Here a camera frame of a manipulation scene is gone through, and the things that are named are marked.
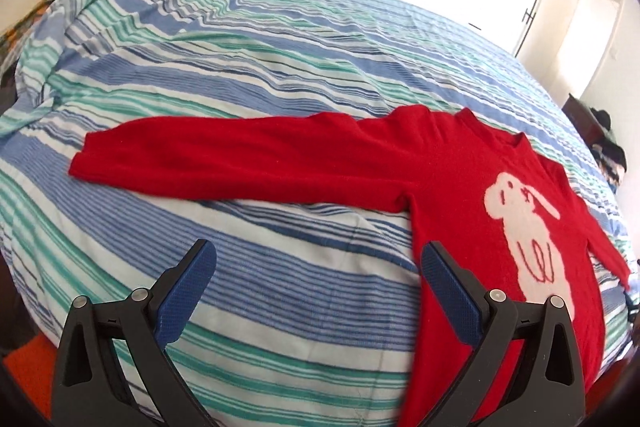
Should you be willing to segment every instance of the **brown furniture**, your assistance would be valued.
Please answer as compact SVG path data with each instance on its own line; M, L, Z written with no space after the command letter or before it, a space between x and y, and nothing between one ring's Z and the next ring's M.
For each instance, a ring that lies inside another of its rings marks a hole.
M571 123L574 124L576 131L587 144L587 147L591 147L594 143L605 137L606 131L598 123L596 117L593 116L591 109L572 94L570 94L569 99L564 102L562 112L564 112Z

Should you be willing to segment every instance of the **red sweater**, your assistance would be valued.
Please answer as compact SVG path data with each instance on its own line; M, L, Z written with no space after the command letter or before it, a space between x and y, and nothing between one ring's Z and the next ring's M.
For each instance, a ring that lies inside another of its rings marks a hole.
M604 348L588 250L623 282L629 270L564 169L524 134L413 105L385 118L145 118L86 136L69 174L190 200L243 198L337 203L411 212L415 261L439 240L487 288L514 300L562 296L574 319L587 388ZM494 410L519 345L512 343L478 417ZM470 348L456 339L427 285L412 377L399 426L415 427L452 382Z

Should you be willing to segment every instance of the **bedspread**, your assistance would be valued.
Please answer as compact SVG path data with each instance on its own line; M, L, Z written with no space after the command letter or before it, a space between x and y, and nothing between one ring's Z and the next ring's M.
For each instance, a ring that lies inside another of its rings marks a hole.
M87 132L161 114L469 107L565 167L637 280L613 194L546 92L501 49L398 0L55 0L15 79L0 117L0 249L37 324L57 343L76 295L121 299L210 239L218 269L168 353L226 425L394 422L419 306L408 216L85 184L66 171ZM625 296L592 261L606 367L629 346ZM126 344L116 351L152 412Z

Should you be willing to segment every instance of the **rabbit head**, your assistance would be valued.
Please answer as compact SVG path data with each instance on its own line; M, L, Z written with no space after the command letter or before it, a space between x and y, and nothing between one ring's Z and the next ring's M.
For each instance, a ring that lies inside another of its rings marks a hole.
M495 183L486 190L484 207L494 219L504 219L507 215L519 215L523 211L533 212L536 207L534 198L549 214L560 219L559 212L542 194L508 172L498 174Z

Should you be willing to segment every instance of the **mattress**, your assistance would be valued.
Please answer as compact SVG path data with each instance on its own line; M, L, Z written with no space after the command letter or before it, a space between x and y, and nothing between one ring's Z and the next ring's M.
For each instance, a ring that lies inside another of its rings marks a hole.
M122 299L210 239L218 269L167 352L225 425L395 422L419 307L408 215L85 184L66 174L85 133L155 115L469 107L564 166L637 280L613 194L546 92L506 52L399 0L56 0L15 78L18 102L0 117L0 250L34 320L57 344L75 296ZM630 346L627 309L592 262L604 368ZM153 413L126 344L116 352Z

